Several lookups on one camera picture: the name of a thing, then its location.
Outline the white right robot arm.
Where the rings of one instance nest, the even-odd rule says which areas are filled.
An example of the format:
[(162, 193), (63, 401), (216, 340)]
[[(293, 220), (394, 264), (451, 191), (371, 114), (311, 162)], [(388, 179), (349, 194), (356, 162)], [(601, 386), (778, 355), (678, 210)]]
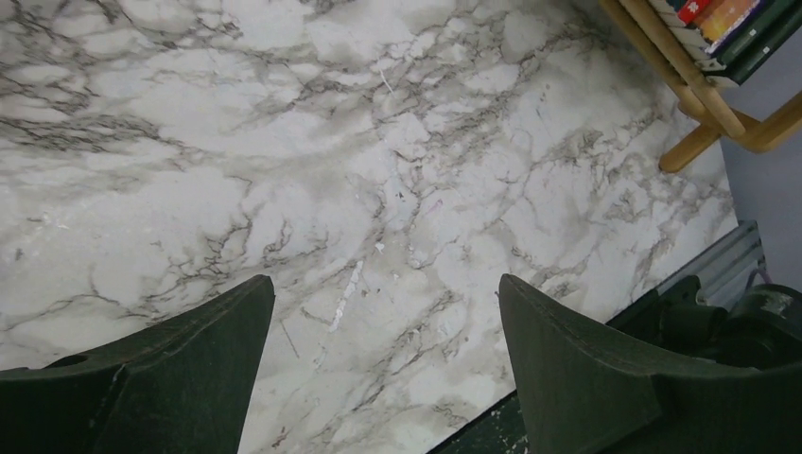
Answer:
[(656, 344), (720, 364), (767, 370), (801, 360), (801, 293), (777, 284), (748, 288), (729, 309), (696, 301), (688, 276), (659, 296)]

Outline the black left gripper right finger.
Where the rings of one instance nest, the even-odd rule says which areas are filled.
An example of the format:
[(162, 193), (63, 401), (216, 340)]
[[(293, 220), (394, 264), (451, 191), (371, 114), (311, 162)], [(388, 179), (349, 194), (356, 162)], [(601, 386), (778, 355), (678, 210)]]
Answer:
[(506, 274), (498, 297), (536, 453), (797, 453), (801, 295), (705, 306), (686, 277), (596, 322)]

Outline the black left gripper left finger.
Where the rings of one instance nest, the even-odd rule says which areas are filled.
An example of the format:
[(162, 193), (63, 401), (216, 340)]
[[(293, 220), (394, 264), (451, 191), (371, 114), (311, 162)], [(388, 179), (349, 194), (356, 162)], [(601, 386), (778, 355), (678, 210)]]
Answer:
[(275, 301), (257, 275), (168, 320), (1, 374), (5, 453), (235, 453)]

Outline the wooden book rack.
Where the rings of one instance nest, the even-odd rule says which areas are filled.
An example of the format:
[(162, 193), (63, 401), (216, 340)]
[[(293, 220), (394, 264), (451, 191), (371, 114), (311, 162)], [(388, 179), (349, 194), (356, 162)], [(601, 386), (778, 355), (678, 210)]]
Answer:
[(779, 147), (801, 130), (800, 94), (763, 120), (733, 110), (647, 2), (602, 1), (601, 6), (675, 93), (680, 111), (699, 122), (660, 157), (662, 171), (682, 170), (723, 137), (761, 154)]

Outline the black hardcover book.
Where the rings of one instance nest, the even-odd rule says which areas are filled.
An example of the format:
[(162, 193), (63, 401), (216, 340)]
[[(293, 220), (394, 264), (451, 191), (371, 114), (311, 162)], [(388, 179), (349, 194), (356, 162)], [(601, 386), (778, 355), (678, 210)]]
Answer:
[(801, 17), (774, 25), (757, 38), (737, 59), (722, 71), (707, 72), (706, 80), (725, 88), (741, 86), (746, 82), (801, 26)]

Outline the dark green thin book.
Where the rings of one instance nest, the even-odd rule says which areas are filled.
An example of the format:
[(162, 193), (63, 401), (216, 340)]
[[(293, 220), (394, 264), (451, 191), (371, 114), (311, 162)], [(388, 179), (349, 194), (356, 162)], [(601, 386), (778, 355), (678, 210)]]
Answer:
[(800, 1), (772, 0), (758, 1), (758, 4), (744, 13), (724, 41), (714, 50), (709, 61), (700, 64), (703, 72), (717, 72), (734, 62), (757, 38), (767, 32), (776, 20), (788, 18), (801, 7)]

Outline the red comic paperback book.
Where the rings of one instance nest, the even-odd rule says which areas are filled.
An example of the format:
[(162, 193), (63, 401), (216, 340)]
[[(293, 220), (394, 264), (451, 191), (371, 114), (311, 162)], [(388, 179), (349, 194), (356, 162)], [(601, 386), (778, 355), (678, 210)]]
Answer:
[(679, 21), (687, 26), (711, 4), (711, 0), (670, 0), (668, 4), (674, 9)]

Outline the purple comic paperback book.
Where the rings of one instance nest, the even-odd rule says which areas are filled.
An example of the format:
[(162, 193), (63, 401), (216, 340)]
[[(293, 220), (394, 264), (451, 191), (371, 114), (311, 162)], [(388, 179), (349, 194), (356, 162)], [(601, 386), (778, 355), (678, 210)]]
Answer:
[(670, 0), (649, 0), (648, 4), (656, 11), (659, 18), (669, 27), (670, 32), (689, 53), (694, 63), (705, 71), (720, 71), (726, 65), (709, 52), (708, 44), (693, 24), (683, 25), (668, 4)]

